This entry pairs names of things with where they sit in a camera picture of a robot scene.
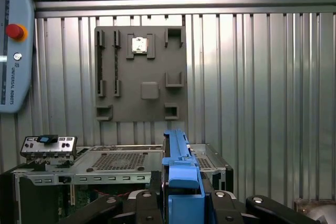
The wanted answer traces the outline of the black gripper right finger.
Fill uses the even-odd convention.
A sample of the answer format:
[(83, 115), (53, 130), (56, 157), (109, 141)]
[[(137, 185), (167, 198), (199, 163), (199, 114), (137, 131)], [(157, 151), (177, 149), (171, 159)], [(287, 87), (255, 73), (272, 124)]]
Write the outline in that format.
[(201, 172), (205, 190), (205, 223), (319, 223), (263, 195), (252, 195), (244, 203), (229, 191), (215, 190)]

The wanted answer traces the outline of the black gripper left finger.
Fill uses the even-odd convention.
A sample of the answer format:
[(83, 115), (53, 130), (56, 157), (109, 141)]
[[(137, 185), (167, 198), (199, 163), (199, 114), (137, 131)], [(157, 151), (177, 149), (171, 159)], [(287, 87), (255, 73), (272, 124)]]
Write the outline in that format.
[(149, 189), (100, 197), (59, 223), (162, 223), (160, 193), (161, 172), (152, 171)]

